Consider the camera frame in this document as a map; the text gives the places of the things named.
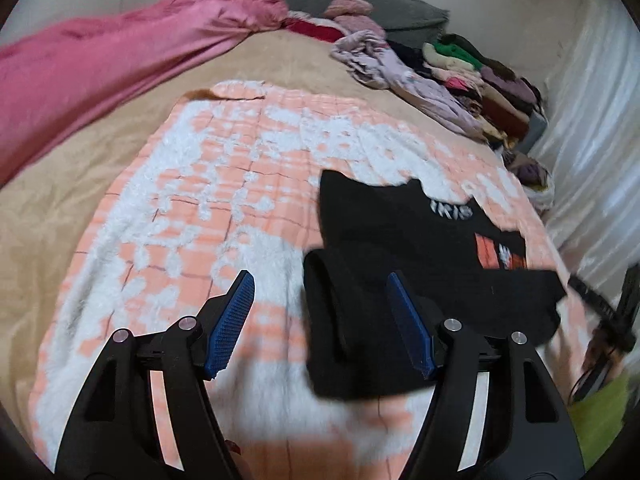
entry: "lime green fabric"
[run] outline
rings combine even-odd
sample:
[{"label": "lime green fabric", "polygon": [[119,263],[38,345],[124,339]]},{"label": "lime green fabric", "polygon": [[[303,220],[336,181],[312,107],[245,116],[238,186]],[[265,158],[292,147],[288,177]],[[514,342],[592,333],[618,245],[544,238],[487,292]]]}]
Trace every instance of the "lime green fabric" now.
[{"label": "lime green fabric", "polygon": [[609,449],[622,429],[628,382],[628,375],[621,374],[599,392],[568,408],[586,469]]},{"label": "lime green fabric", "polygon": [[471,63],[476,70],[480,70],[482,68],[482,63],[480,63],[475,57],[469,54],[464,48],[460,48],[456,44],[451,43],[448,45],[443,45],[441,43],[434,43],[433,46],[438,54],[463,59],[466,62]]}]

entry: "light purple clothing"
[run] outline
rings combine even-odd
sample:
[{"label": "light purple clothing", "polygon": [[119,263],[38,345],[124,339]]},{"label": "light purple clothing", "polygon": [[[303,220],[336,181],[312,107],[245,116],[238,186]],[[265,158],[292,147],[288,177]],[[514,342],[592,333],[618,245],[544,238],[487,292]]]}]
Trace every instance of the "light purple clothing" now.
[{"label": "light purple clothing", "polygon": [[390,89],[456,134],[484,142],[481,124],[435,81],[402,63],[380,37],[361,30],[334,43],[331,56],[347,65],[354,79],[380,90]]},{"label": "light purple clothing", "polygon": [[506,81],[501,77],[495,75],[491,67],[483,66],[480,69],[480,75],[482,79],[491,83],[493,86],[504,90],[505,92],[522,99],[524,102],[536,104],[536,96],[531,91],[531,88],[521,79],[517,78],[514,81]]}]

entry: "white curtain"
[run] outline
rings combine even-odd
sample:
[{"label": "white curtain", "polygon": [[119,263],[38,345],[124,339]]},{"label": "white curtain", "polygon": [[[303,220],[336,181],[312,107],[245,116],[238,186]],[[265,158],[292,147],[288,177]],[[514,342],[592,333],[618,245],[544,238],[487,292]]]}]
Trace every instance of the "white curtain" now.
[{"label": "white curtain", "polygon": [[551,170],[546,228],[569,269],[617,301],[640,260],[640,31],[620,0],[587,0],[547,81],[549,126],[531,156]]}]

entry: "mattress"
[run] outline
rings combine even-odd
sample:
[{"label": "mattress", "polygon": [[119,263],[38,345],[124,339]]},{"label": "mattress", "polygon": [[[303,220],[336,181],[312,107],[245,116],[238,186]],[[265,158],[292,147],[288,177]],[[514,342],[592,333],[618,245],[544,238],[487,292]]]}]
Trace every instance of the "mattress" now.
[{"label": "mattress", "polygon": [[[388,91],[355,82],[329,58],[330,45],[288,31],[257,34],[231,52],[168,81],[78,131],[0,190],[0,400],[29,434],[28,396],[38,348],[60,285],[87,225],[116,177],[131,163],[185,93],[228,79],[266,80],[283,88],[359,98],[414,124],[487,164],[502,163],[485,146],[456,136]],[[566,269],[554,253],[559,273]],[[570,313],[584,322],[579,303]],[[586,334],[582,344],[586,345]],[[568,392],[582,353],[556,338],[552,362],[560,391]]]}]

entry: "blue gripper pad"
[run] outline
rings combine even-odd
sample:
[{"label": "blue gripper pad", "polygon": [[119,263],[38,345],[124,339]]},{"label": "blue gripper pad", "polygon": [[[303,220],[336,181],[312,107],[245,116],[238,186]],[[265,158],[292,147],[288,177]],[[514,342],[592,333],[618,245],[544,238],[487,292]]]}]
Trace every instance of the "blue gripper pad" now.
[{"label": "blue gripper pad", "polygon": [[209,336],[207,360],[204,370],[213,379],[220,370],[224,370],[236,346],[238,336],[254,302],[255,282],[250,273],[246,273],[238,288],[226,304],[226,308]]},{"label": "blue gripper pad", "polygon": [[429,379],[436,371],[431,334],[420,320],[409,294],[395,272],[386,279],[386,298],[411,364],[425,379]]}]

